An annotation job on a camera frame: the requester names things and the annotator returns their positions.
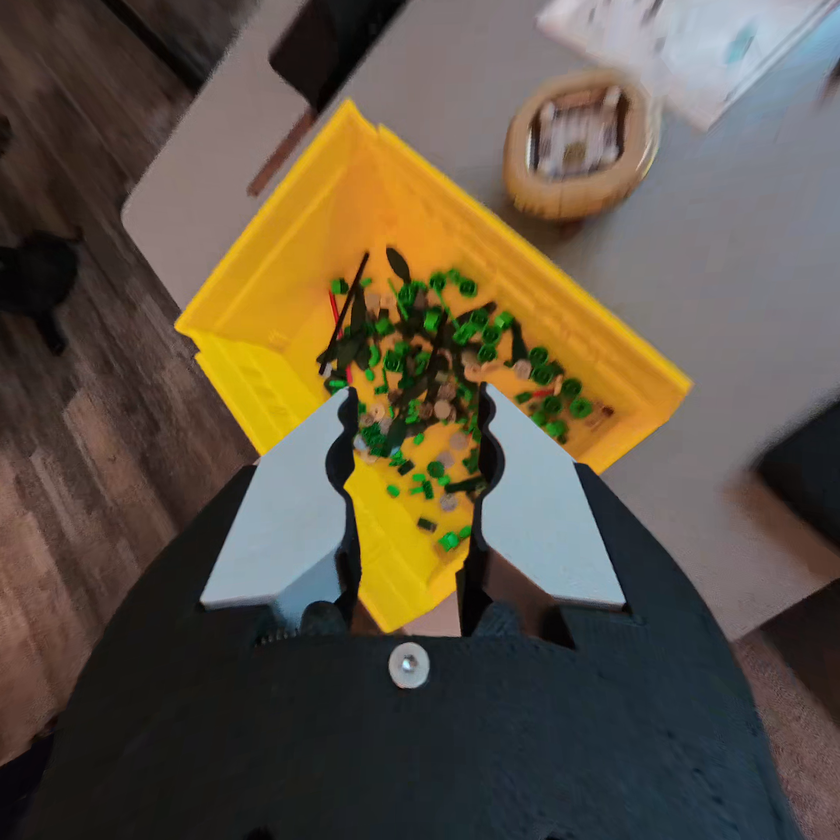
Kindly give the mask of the grey desk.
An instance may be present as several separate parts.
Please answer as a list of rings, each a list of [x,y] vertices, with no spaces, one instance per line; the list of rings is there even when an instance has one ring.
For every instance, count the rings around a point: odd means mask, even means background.
[[[543,2],[408,2],[339,92],[494,211],[695,386],[605,478],[730,639],[838,577],[837,554],[749,477],[838,393],[838,12],[697,133],[667,118],[644,183],[570,242],[501,183],[509,121],[583,66]]]

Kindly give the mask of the pile of green brick parts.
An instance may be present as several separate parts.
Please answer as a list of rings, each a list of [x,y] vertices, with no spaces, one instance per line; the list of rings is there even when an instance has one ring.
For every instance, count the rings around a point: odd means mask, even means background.
[[[334,330],[316,359],[332,396],[361,388],[357,459],[390,471],[385,493],[423,515],[418,530],[446,553],[470,536],[471,509],[487,486],[480,473],[480,387],[510,373],[511,400],[560,445],[598,430],[614,409],[586,394],[546,346],[526,341],[522,322],[496,301],[478,302],[476,282],[457,268],[427,280],[385,250],[392,276],[380,293],[364,275],[331,280]]]

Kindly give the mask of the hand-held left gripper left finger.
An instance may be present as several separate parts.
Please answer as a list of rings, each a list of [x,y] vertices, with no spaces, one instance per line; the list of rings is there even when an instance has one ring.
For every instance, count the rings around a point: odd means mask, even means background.
[[[262,455],[205,583],[208,611],[267,606],[280,627],[316,611],[350,627],[361,584],[354,505],[359,397],[332,395]]]

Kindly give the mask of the building instruction booklet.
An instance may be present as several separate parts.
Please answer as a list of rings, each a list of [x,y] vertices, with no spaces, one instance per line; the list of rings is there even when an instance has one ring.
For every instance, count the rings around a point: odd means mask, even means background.
[[[707,131],[838,1],[555,1],[540,32],[636,78]]]

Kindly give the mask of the tan brick-built pot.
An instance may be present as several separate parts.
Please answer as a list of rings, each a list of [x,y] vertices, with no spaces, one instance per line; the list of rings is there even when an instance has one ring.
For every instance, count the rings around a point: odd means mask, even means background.
[[[658,152],[662,105],[615,69],[546,80],[507,131],[503,177],[517,210],[570,222],[612,210]]]

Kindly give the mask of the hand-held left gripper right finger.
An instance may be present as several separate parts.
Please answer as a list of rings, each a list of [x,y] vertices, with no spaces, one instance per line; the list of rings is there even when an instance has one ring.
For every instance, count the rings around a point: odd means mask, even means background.
[[[627,606],[581,482],[579,464],[494,385],[479,388],[479,478],[467,558],[467,597],[524,607]]]

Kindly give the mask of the yellow plastic bin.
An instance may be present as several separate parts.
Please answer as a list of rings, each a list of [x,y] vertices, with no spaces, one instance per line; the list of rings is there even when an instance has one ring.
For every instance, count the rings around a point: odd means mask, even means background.
[[[690,379],[493,213],[352,101],[292,166],[175,324],[260,455],[331,395],[316,359],[333,335],[331,280],[364,275],[380,292],[385,250],[427,280],[457,268],[520,319],[586,394],[615,414],[560,445],[601,474],[688,395]],[[394,632],[455,591],[468,543],[446,553],[417,529],[424,504],[385,493],[390,471],[357,459],[348,482],[361,546],[360,599]]]

